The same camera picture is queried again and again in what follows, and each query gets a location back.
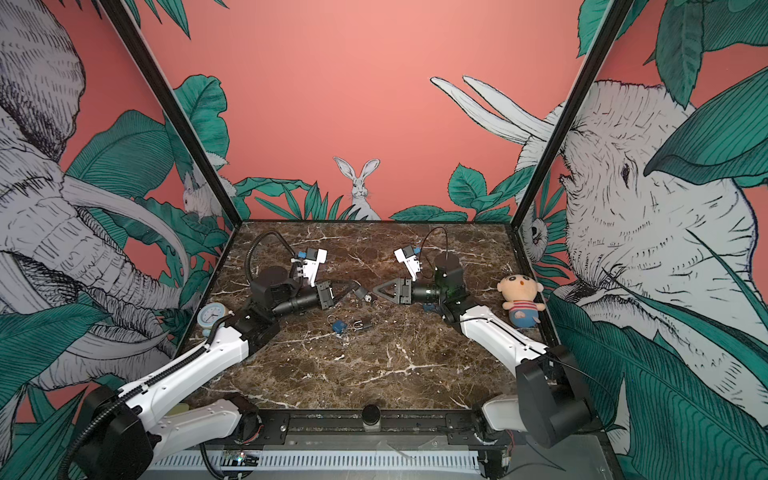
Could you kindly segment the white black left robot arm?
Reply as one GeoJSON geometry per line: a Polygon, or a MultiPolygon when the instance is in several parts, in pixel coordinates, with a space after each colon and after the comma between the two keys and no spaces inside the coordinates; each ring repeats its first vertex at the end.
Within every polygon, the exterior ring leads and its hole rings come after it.
{"type": "Polygon", "coordinates": [[[138,478],[159,451],[160,436],[152,429],[173,406],[264,347],[279,332],[280,318],[313,308],[327,310],[360,287],[348,280],[344,290],[334,293],[332,286],[330,281],[305,286],[285,269],[271,267],[257,278],[249,300],[216,320],[201,344],[118,390],[94,390],[83,403],[58,478],[68,478],[72,465],[89,479],[111,474],[138,478]]]}

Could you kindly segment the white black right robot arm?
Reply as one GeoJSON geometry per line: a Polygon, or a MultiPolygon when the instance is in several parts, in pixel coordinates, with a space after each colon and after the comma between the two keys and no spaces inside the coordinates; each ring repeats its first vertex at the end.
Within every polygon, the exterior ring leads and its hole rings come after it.
{"type": "Polygon", "coordinates": [[[435,258],[430,279],[421,278],[420,254],[412,246],[396,250],[395,257],[409,276],[380,284],[374,293],[398,305],[423,305],[514,375],[515,394],[494,397],[474,414],[477,438],[489,442],[497,433],[519,431],[552,447],[585,432],[597,413],[572,353],[562,345],[549,347],[526,336],[479,303],[464,281],[459,257],[451,252],[435,258]]]}

